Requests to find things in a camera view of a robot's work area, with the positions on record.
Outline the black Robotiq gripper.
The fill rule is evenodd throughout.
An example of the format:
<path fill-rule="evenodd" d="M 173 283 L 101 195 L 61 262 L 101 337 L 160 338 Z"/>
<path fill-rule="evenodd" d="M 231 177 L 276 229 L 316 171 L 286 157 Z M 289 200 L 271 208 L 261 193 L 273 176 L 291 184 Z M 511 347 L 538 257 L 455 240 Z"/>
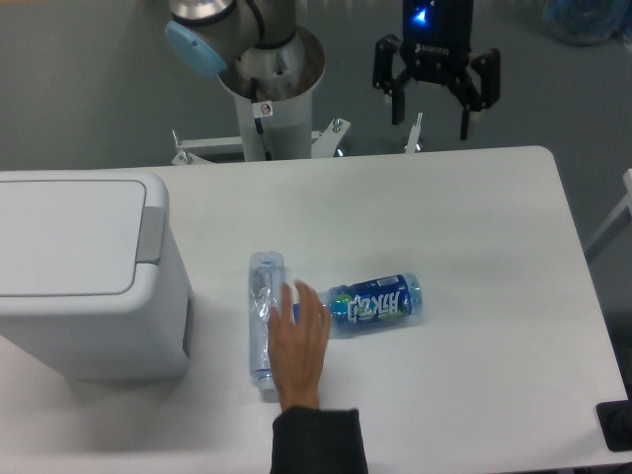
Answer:
<path fill-rule="evenodd" d="M 371 84 L 391 99 L 391 122 L 405 118 L 405 88 L 418 82 L 447 84 L 462 106 L 459 137 L 468 138 L 473 113 L 490 109 L 501 97 L 501 52 L 473 54 L 473 2 L 404 1 L 403 39 L 387 35 L 376 42 Z M 404 69 L 393 72 L 396 56 Z"/>

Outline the bare human hand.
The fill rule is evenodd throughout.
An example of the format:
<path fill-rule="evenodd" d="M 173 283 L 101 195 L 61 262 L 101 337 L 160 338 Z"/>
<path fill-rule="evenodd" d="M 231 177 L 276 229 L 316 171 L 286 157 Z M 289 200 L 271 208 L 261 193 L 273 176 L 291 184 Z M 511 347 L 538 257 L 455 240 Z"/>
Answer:
<path fill-rule="evenodd" d="M 271 309 L 269 354 L 280 409 L 320 408 L 319 382 L 332 316 L 310 285 L 281 287 L 281 307 Z"/>

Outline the dark sleeved forearm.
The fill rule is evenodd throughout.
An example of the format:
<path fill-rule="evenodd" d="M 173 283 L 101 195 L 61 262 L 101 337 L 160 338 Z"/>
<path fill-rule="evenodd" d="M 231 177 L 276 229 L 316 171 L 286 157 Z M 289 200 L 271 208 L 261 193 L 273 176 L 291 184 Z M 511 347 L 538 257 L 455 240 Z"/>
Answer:
<path fill-rule="evenodd" d="M 359 410 L 292 407 L 273 422 L 272 473 L 366 473 Z"/>

